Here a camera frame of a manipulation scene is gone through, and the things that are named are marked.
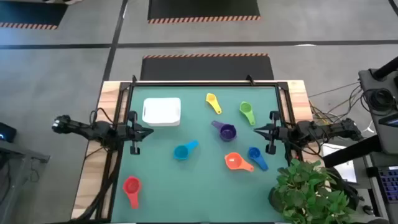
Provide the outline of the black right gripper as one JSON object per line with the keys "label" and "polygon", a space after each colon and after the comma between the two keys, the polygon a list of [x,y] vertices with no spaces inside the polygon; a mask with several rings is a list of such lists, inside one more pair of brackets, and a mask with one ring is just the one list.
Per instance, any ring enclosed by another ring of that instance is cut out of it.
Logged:
{"label": "black right gripper", "polygon": [[269,117],[272,121],[270,124],[266,124],[260,128],[254,128],[254,131],[268,131],[268,133],[257,133],[260,134],[265,140],[269,140],[269,144],[266,146],[266,152],[268,154],[274,155],[276,153],[274,141],[287,139],[287,128],[277,126],[277,121],[280,120],[280,113],[278,111],[271,111]]}

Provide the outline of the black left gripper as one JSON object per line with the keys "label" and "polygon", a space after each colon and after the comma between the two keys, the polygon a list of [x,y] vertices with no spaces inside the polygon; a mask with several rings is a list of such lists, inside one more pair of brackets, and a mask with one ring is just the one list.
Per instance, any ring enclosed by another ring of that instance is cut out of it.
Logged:
{"label": "black left gripper", "polygon": [[[137,131],[136,131],[136,124],[137,124],[137,113],[135,111],[130,111],[127,114],[127,120],[131,122],[130,126],[126,126],[126,137],[124,138],[125,141],[131,141],[132,145],[130,147],[130,154],[132,155],[139,155],[141,150],[138,146],[136,146],[137,142]],[[144,133],[140,133],[140,140],[143,141],[146,137],[148,137],[154,130],[152,128],[147,128],[140,125],[140,130]]]}

